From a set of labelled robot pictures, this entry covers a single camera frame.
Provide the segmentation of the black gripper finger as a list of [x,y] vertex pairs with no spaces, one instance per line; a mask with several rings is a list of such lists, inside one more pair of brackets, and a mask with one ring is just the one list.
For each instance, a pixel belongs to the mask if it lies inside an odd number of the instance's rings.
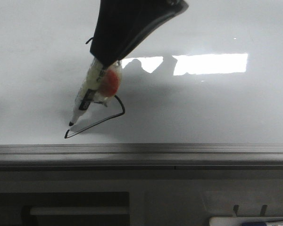
[[108,67],[188,7],[184,0],[102,0],[90,53]]

